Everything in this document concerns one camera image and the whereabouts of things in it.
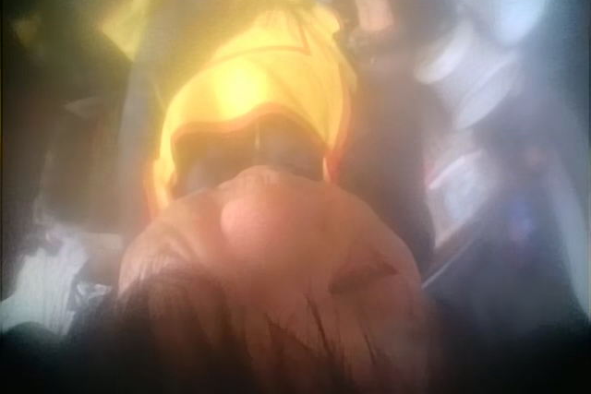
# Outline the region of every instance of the person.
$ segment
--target person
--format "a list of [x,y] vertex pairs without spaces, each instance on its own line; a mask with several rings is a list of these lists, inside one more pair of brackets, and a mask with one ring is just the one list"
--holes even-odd
[[408,247],[342,188],[268,166],[172,203],[126,251],[115,297],[69,368],[99,392],[436,383],[437,315]]
[[353,32],[316,0],[176,0],[141,39],[119,37],[138,43],[120,132],[128,241],[175,199],[264,164],[361,197],[427,269],[408,27],[392,0],[352,3]]

